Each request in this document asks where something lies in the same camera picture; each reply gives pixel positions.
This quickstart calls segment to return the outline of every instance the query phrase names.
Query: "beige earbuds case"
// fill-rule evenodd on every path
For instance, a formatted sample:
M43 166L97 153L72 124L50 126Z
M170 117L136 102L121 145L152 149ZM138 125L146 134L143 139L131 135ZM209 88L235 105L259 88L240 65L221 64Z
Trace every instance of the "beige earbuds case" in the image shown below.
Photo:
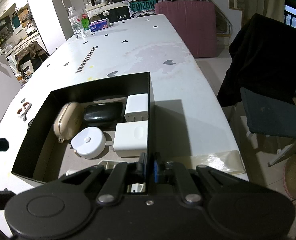
M84 108L78 102L67 103L61 108L54 122L54 133L59 143L75 137L82 124L83 112Z

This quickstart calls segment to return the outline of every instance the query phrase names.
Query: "pink cushion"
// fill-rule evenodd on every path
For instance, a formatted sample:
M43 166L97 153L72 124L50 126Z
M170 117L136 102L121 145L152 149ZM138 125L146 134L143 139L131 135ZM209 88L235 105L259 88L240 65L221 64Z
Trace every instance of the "pink cushion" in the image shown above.
M164 14L192 55L216 56L216 12L213 3L205 1L159 2L156 14Z

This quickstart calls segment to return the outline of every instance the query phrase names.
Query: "water bottle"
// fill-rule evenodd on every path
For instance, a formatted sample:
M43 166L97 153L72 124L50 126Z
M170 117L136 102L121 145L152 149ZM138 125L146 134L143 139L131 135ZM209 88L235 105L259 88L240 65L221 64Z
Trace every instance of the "water bottle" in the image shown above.
M77 39L82 39L82 38L86 37L85 30L84 30L84 28L82 26L80 16L75 11L75 8L73 8L73 7L69 8L68 19L70 21L73 33L75 33L76 38Z

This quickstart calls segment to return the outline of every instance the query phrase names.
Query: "scissors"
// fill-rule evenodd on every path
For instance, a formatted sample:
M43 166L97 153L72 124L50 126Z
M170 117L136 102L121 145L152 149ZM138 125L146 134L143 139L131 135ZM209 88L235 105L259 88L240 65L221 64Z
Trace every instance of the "scissors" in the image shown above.
M24 121L26 121L27 120L26 115L30 107L31 107L31 103L29 101L24 102L23 106L20 109L18 109L17 116L22 118Z

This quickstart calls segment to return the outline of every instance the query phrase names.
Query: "white power adapter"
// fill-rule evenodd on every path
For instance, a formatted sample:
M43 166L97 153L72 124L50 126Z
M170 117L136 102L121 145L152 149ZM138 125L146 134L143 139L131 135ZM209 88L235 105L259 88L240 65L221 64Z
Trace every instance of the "white power adapter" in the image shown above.
M125 119L127 122L148 120L148 94L128 96Z
M147 152L148 121L117 123L113 151L119 157L137 157Z

